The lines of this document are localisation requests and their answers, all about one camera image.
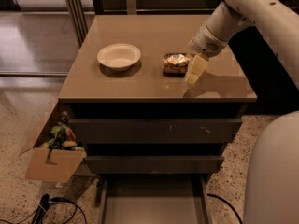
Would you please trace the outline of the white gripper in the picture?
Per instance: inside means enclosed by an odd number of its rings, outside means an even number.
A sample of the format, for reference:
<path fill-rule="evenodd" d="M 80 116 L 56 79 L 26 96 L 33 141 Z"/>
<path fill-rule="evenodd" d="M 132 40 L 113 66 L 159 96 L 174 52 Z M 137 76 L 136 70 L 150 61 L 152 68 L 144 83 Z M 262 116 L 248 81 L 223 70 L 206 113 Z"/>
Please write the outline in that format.
<path fill-rule="evenodd" d="M 202 54 L 195 55 L 189 62 L 185 81 L 194 84 L 209 65 L 208 57 L 217 56 L 226 46 L 227 43 L 214 36 L 204 23 L 188 43 L 189 50 Z"/>

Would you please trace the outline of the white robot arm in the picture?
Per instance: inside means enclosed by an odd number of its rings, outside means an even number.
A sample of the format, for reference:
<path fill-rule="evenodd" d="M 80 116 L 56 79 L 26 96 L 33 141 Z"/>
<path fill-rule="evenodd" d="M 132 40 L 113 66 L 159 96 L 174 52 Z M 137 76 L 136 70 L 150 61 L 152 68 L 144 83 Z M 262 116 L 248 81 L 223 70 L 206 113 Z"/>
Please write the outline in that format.
<path fill-rule="evenodd" d="M 299 16 L 278 0 L 224 0 L 189 46 L 214 57 L 251 25 L 297 83 Z M 299 224 L 299 111 L 273 120 L 256 140 L 249 159 L 243 224 Z"/>

